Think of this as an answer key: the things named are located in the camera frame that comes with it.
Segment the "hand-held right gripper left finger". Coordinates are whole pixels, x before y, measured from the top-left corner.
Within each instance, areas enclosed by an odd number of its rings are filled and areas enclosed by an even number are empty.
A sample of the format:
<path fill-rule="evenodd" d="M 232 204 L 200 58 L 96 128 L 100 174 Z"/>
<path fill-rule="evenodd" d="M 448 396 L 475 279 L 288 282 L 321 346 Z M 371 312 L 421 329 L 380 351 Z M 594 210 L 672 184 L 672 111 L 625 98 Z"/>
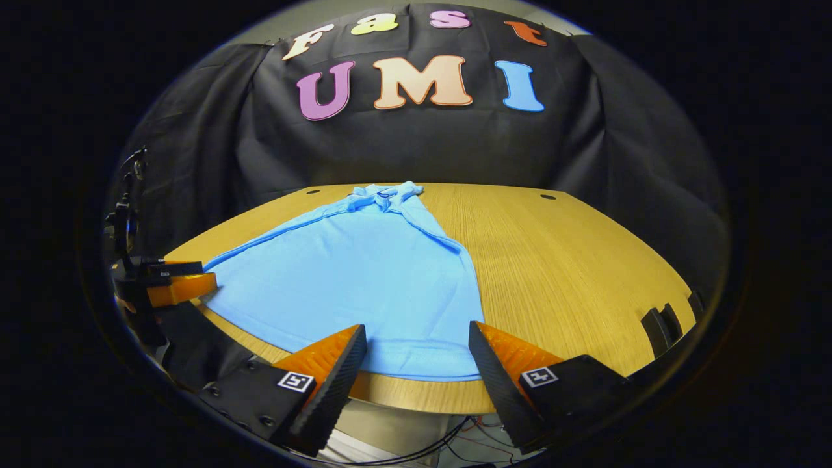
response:
<path fill-rule="evenodd" d="M 198 397 L 242 430 L 314 457 L 350 400 L 367 350 L 365 326 L 356 324 L 274 363 L 250 359 Z"/>

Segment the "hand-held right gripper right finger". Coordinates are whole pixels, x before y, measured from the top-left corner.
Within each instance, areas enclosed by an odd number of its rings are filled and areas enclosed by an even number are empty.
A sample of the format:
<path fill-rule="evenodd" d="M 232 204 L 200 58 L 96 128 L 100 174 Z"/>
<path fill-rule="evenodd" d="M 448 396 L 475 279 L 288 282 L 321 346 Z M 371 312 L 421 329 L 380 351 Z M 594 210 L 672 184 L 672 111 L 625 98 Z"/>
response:
<path fill-rule="evenodd" d="M 594 357 L 560 358 L 475 320 L 467 346 L 504 429 L 523 455 L 579 441 L 635 393 L 632 380 Z"/>

